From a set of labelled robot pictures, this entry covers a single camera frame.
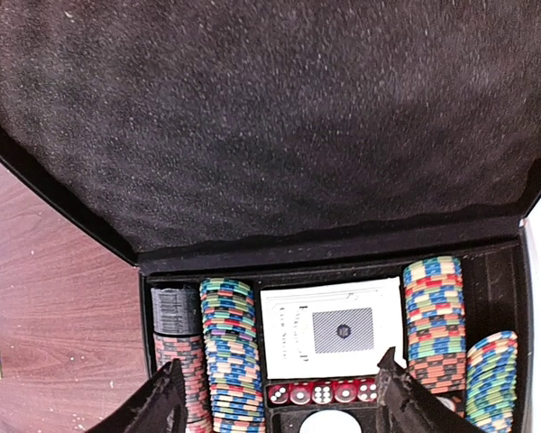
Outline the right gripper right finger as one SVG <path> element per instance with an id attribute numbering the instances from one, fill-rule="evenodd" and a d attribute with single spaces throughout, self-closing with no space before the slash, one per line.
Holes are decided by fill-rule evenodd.
<path id="1" fill-rule="evenodd" d="M 390 347 L 378 363 L 375 425 L 377 432 L 481 432 L 449 410 L 434 394 L 395 362 Z"/>

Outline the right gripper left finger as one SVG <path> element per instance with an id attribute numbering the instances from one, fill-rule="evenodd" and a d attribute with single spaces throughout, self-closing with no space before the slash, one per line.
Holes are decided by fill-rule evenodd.
<path id="1" fill-rule="evenodd" d="M 173 359 L 88 432 L 185 432 L 187 421 L 184 375 Z"/>

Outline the orange black chip stack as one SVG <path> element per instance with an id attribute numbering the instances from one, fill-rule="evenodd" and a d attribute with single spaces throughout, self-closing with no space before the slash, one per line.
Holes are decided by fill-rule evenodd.
<path id="1" fill-rule="evenodd" d="M 434 394 L 465 388 L 463 270 L 451 255 L 403 270 L 408 372 Z"/>
<path id="2" fill-rule="evenodd" d="M 203 337 L 159 334 L 153 337 L 157 367 L 162 367 L 169 361 L 180 361 L 188 412 L 186 431 L 212 432 Z"/>

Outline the white dealer button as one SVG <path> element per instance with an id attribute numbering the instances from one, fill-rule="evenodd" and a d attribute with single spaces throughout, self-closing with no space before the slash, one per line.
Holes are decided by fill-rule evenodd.
<path id="1" fill-rule="evenodd" d="M 362 433 L 358 420 L 341 410 L 320 410 L 301 423 L 299 433 Z"/>

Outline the white card deck box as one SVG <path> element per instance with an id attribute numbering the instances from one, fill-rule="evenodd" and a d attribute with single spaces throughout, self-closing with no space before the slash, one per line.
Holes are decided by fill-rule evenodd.
<path id="1" fill-rule="evenodd" d="M 390 348 L 407 365 L 400 279 L 261 291 L 266 378 L 374 375 Z"/>

